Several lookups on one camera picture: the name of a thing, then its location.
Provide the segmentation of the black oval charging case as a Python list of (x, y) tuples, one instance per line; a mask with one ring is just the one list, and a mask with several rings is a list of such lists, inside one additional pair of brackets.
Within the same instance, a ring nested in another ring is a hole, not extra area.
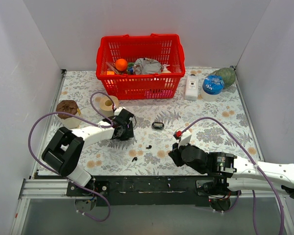
[(157, 122), (157, 121), (153, 122), (151, 125), (152, 129), (155, 129), (155, 130), (163, 130), (164, 126), (165, 126), (164, 123)]

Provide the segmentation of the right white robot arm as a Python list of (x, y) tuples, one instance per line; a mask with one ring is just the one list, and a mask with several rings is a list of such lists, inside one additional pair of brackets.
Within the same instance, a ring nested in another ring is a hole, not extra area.
[(213, 180), (201, 185), (210, 195), (226, 191), (261, 190), (289, 195), (294, 199), (294, 163), (256, 162), (224, 152), (204, 152), (200, 148), (175, 143), (169, 152), (176, 166), (188, 166)]

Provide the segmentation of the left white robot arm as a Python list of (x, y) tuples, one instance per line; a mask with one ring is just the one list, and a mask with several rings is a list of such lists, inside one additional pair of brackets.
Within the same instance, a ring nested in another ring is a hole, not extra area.
[(92, 176), (78, 164), (84, 148), (105, 140), (126, 141), (134, 137), (134, 114), (117, 108), (114, 115), (104, 118), (95, 126), (80, 129), (59, 128), (43, 151), (42, 160), (58, 175), (75, 182), (82, 195), (94, 192)]

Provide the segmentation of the beige paper roll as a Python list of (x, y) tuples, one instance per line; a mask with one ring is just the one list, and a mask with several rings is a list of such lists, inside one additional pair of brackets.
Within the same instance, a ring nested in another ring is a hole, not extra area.
[[(118, 98), (116, 96), (110, 96), (110, 97), (112, 98), (114, 102), (114, 108), (117, 109), (119, 107)], [(112, 105), (113, 105), (112, 101), (108, 97), (103, 96), (99, 102), (100, 112), (106, 117), (113, 116), (114, 111), (113, 111)]]

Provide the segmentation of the floral patterned table mat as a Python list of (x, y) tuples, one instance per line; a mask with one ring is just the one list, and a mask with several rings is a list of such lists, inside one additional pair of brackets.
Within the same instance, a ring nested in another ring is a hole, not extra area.
[[(79, 164), (93, 175), (195, 175), (187, 166), (176, 167), (168, 155), (173, 133), (186, 127), (192, 133), (191, 144), (204, 151), (262, 159), (236, 85), (221, 92), (215, 102), (201, 97), (185, 100), (185, 85), (183, 77), (171, 99), (120, 101), (136, 116), (134, 137), (90, 145), (82, 151)], [(164, 123), (164, 129), (152, 129), (155, 121)]]

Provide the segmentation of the brown-topped paper cup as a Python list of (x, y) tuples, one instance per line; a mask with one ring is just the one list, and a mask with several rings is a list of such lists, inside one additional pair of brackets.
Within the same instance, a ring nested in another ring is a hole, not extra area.
[(68, 115), (71, 114), (80, 118), (82, 117), (78, 104), (74, 100), (62, 100), (58, 103), (56, 111), (65, 113), (58, 114), (58, 118), (68, 129), (75, 129), (80, 125), (81, 120)]

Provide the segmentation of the orange fruit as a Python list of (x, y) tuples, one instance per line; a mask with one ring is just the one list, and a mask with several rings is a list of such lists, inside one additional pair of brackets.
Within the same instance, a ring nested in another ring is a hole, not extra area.
[(118, 59), (115, 61), (115, 67), (118, 71), (125, 71), (128, 67), (128, 62), (125, 59)]

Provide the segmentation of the red plastic shopping basket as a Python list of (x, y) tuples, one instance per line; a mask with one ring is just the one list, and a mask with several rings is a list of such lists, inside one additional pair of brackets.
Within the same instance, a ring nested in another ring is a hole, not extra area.
[(96, 77), (120, 100), (173, 98), (185, 75), (177, 34), (106, 36), (97, 53)]

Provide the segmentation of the crumpled silver foil bag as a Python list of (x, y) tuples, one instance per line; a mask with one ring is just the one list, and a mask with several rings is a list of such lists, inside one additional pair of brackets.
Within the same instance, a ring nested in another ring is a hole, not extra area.
[(155, 59), (139, 58), (135, 61), (133, 70), (136, 75), (160, 74), (162, 65)]

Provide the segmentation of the white rectangular bottle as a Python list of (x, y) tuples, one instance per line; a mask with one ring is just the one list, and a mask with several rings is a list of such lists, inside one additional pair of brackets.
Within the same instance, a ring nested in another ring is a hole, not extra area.
[(196, 101), (198, 96), (198, 76), (191, 73), (186, 78), (184, 99)]

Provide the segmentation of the blue-lidded white jar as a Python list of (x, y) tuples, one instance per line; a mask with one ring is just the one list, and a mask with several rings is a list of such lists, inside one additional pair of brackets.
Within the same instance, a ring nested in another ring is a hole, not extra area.
[(224, 88), (224, 81), (219, 75), (208, 75), (202, 83), (201, 97), (206, 101), (216, 101)]

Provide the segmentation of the green textured ball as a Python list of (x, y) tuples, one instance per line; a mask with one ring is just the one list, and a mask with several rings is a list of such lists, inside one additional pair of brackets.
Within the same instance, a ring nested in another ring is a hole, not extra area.
[(221, 68), (213, 72), (214, 75), (220, 76), (224, 82), (224, 88), (229, 88), (235, 83), (236, 75), (233, 68)]

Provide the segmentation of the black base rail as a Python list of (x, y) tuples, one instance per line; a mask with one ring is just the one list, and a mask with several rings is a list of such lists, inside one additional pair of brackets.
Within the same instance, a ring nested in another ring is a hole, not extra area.
[(235, 193), (225, 180), (208, 176), (96, 176), (84, 188), (68, 183), (67, 196), (95, 197), (98, 207), (110, 205), (195, 205), (207, 207), (210, 200), (228, 200)]

